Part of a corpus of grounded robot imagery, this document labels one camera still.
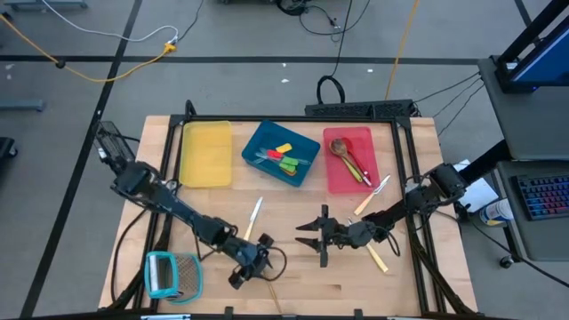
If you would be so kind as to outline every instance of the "knife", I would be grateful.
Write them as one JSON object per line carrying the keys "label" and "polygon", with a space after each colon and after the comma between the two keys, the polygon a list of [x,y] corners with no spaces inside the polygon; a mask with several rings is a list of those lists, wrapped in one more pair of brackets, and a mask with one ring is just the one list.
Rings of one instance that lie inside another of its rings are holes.
{"label": "knife", "polygon": [[249,219],[249,227],[247,227],[247,231],[245,231],[245,236],[243,237],[245,241],[249,241],[249,236],[251,235],[252,231],[252,224],[255,222],[255,219],[257,219],[257,214],[259,214],[260,204],[262,202],[263,202],[263,197],[260,197],[259,200],[257,200],[255,209],[253,209],[251,213],[251,218]]}

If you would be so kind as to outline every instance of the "spoon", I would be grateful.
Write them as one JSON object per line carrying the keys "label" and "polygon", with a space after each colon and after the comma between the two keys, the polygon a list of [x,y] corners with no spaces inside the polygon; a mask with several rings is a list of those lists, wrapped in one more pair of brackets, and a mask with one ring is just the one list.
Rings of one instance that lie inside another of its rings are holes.
{"label": "spoon", "polygon": [[356,161],[357,169],[359,169],[359,171],[362,173],[362,179],[364,180],[365,184],[368,187],[371,187],[372,186],[372,183],[371,183],[372,178],[370,176],[370,173],[364,168],[362,163],[357,159],[356,155],[354,154],[354,145],[352,144],[352,141],[348,138],[342,138],[341,140],[346,145],[346,149],[347,149],[349,155],[352,156],[354,161]]}
{"label": "spoon", "polygon": [[332,140],[330,142],[330,151],[334,155],[339,156],[343,160],[344,164],[346,164],[346,166],[348,167],[349,172],[354,176],[357,182],[363,181],[362,176],[359,175],[357,169],[354,168],[354,165],[351,164],[349,160],[346,158],[346,156],[348,155],[348,148],[346,147],[344,141],[342,141],[341,139]]}

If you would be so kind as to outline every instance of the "yellow tray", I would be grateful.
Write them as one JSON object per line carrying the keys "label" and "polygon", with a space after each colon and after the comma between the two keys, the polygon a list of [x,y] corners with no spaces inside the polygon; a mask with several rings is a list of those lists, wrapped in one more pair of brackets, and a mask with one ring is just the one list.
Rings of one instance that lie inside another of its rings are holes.
{"label": "yellow tray", "polygon": [[182,134],[181,184],[191,188],[231,184],[231,123],[189,123],[184,125]]}

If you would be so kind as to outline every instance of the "yellow cable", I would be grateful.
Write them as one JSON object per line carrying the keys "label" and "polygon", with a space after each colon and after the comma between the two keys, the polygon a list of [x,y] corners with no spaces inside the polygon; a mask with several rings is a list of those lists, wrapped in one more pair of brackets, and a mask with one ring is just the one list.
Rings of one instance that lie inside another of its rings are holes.
{"label": "yellow cable", "polygon": [[385,100],[387,100],[389,97],[389,90],[391,89],[391,83],[395,78],[395,73],[397,72],[397,65],[399,64],[399,58],[401,58],[401,56],[403,55],[403,49],[405,48],[407,35],[409,34],[409,30],[411,29],[411,25],[413,24],[413,17],[415,16],[415,12],[417,12],[418,6],[419,6],[419,0],[415,0],[415,4],[411,9],[411,13],[409,13],[409,20],[407,21],[405,32],[403,33],[403,37],[401,37],[401,43],[399,44],[399,50],[397,51],[397,56],[395,57],[395,63],[393,64],[393,68],[391,69],[391,76],[389,76],[388,89],[385,91]]}
{"label": "yellow cable", "polygon": [[[24,41],[26,41],[29,45],[31,45],[31,46],[34,47],[36,50],[38,50],[40,53],[42,53],[47,59],[49,59],[49,60],[51,60],[51,61],[53,61],[53,62],[55,62],[55,63],[59,63],[59,61],[58,61],[57,59],[53,58],[53,56],[51,56],[49,53],[47,53],[46,51],[44,51],[44,49],[40,48],[37,44],[35,44],[35,43],[34,43],[33,41],[31,41],[29,38],[27,38],[26,36],[24,36],[16,27],[14,27],[13,24],[11,24],[10,21],[8,21],[8,19],[5,18],[5,16],[3,16],[3,15],[0,14],[0,19],[2,19],[2,20],[8,25],[8,27],[10,27],[10,28],[16,33],[16,35],[18,35],[20,38],[24,39]],[[91,78],[91,77],[86,76],[86,75],[82,74],[81,72],[79,72],[79,71],[77,71],[77,70],[75,70],[75,69],[73,69],[73,68],[71,68],[71,67],[67,67],[67,66],[65,67],[65,69],[68,70],[68,71],[70,71],[71,73],[75,74],[76,76],[80,76],[80,77],[82,77],[83,79],[88,80],[88,81],[91,81],[91,82],[94,82],[94,83],[108,83],[108,82],[113,82],[113,81],[116,81],[116,80],[118,80],[118,79],[121,79],[121,78],[124,78],[124,77],[126,77],[126,76],[129,76],[132,72],[134,72],[134,71],[136,71],[136,70],[138,70],[138,69],[140,69],[140,68],[142,68],[142,67],[145,67],[145,66],[147,66],[147,65],[149,65],[149,64],[152,64],[152,63],[154,63],[154,62],[156,62],[156,61],[162,59],[166,54],[168,54],[168,53],[170,53],[170,52],[174,52],[174,51],[176,51],[176,46],[173,45],[173,44],[166,43],[165,46],[164,46],[164,50],[162,51],[162,53],[160,53],[160,55],[158,55],[158,56],[155,57],[154,59],[149,60],[149,61],[146,61],[146,62],[143,62],[143,63],[141,63],[140,65],[138,65],[138,66],[136,66],[136,67],[134,67],[134,68],[132,68],[132,69],[126,71],[126,72],[123,73],[122,75],[120,75],[120,76],[115,76],[115,77],[110,78],[110,79],[95,79],[95,78]]]}

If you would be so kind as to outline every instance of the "wooden table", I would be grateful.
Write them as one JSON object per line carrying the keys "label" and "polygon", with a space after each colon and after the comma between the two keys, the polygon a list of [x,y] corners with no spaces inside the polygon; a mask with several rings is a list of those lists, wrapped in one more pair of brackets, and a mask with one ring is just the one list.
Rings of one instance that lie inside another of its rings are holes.
{"label": "wooden table", "polygon": [[[168,130],[169,116],[149,116],[146,120],[138,149],[138,160],[160,167],[164,141]],[[413,137],[421,172],[441,164],[437,132],[431,118],[414,118]],[[322,204],[330,206],[330,214],[341,223],[354,218],[353,211],[366,197],[364,194],[337,196],[326,191],[325,160],[319,152],[301,188],[294,188],[264,172],[246,164],[241,157],[247,141],[259,123],[234,122],[233,130],[233,183],[228,188],[189,189],[181,188],[179,197],[203,214],[217,216],[236,224],[243,236],[257,199],[264,197],[259,216],[254,225],[251,240],[267,233],[275,239],[275,246],[282,248],[288,256],[288,268],[283,276],[273,282],[276,296],[283,312],[299,315],[353,315],[355,308],[361,308],[368,316],[418,316],[419,309],[411,248],[408,244],[405,220],[400,220],[393,229],[401,247],[401,257],[396,257],[387,241],[372,243],[373,248],[389,267],[383,274],[374,264],[365,248],[353,250],[349,247],[339,250],[329,247],[327,268],[319,267],[319,256],[304,244],[297,243],[296,236],[317,237],[318,233],[295,230],[295,227],[311,222],[320,215]],[[376,196],[367,210],[379,211],[389,208],[401,200],[402,195],[397,176],[397,161],[389,124],[349,124],[349,123],[282,123],[299,134],[322,143],[325,127],[368,126],[372,130],[373,145],[380,175],[391,174],[391,181]],[[180,130],[177,131],[172,146],[172,155],[177,150]],[[405,136],[400,132],[402,145]],[[404,148],[406,172],[410,175],[408,156]],[[172,174],[175,156],[171,156],[169,173]],[[442,208],[451,213],[450,207]],[[116,239],[128,223],[140,212],[134,204],[124,205]],[[141,219],[126,236],[118,259],[116,271],[116,291],[121,292],[140,267],[140,258],[149,214]],[[477,309],[472,284],[470,282],[462,241],[458,226],[445,217],[434,214],[430,219],[437,252],[438,266],[452,288],[467,306]],[[207,248],[201,246],[202,252]],[[195,252],[195,241],[191,228],[174,220],[169,251]],[[282,266],[278,254],[271,255],[276,270]],[[228,276],[236,263],[222,254],[214,254],[203,262],[204,293],[202,298],[185,306],[173,306],[161,302],[160,312],[184,313],[223,313],[226,306],[235,308],[236,314],[277,314],[277,309],[266,284],[260,279],[244,283],[235,290],[228,283]],[[100,306],[110,303],[110,271],[100,298]],[[268,276],[276,271],[270,270]],[[426,276],[426,285],[431,280]],[[428,290],[429,305],[435,310],[432,290]],[[143,306],[148,305],[148,296]]]}

